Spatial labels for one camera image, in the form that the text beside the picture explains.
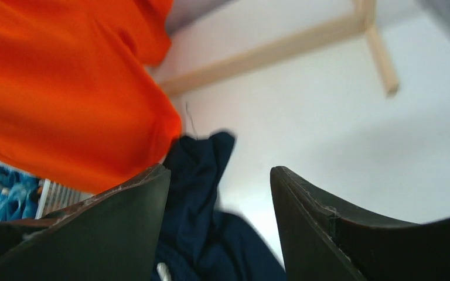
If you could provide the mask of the blue patterned shorts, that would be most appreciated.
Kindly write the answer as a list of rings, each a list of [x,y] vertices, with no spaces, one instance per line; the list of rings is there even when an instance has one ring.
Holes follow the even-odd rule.
[[[0,221],[36,217],[40,179],[0,166]]]

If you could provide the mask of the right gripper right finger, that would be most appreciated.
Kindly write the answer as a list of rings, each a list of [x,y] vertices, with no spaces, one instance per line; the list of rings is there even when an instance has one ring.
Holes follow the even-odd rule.
[[[270,186],[288,280],[450,280],[450,217],[386,217],[284,166]]]

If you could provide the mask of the navy shorts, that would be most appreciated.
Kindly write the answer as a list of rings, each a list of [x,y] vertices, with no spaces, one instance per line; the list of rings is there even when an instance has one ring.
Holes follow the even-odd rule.
[[[235,137],[183,136],[163,165],[171,182],[152,280],[285,280],[284,268],[253,227],[215,208]]]

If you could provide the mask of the white plastic basket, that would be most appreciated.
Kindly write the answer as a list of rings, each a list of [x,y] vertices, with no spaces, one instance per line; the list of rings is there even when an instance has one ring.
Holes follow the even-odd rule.
[[[41,179],[35,218],[40,219],[50,212],[76,204],[92,196],[90,193],[73,190],[49,179]]]

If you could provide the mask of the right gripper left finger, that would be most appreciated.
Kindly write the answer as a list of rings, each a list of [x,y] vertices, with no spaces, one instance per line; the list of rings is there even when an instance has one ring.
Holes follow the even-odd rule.
[[[44,218],[0,221],[0,280],[149,280],[170,179],[154,165]]]

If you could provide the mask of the orange shorts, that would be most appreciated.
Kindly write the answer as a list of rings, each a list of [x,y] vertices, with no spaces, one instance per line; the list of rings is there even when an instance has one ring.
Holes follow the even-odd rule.
[[[0,1],[0,161],[97,194],[162,160],[182,121],[148,73],[172,1]]]

